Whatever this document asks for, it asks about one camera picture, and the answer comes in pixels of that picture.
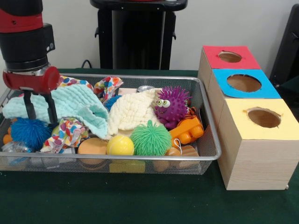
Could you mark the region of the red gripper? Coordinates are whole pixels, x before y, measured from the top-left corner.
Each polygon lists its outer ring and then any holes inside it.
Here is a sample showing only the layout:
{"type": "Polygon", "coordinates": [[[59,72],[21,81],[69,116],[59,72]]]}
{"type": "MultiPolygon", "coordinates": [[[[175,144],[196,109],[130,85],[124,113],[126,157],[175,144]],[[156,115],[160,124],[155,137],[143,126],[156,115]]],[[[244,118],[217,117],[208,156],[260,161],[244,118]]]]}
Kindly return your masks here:
{"type": "Polygon", "coordinates": [[[58,87],[60,79],[59,71],[56,67],[46,68],[42,75],[24,75],[8,71],[3,72],[3,81],[12,90],[24,91],[24,104],[29,119],[36,119],[34,105],[31,102],[31,92],[45,94],[44,98],[48,104],[48,115],[51,124],[58,122],[55,102],[50,92],[58,87]]]}

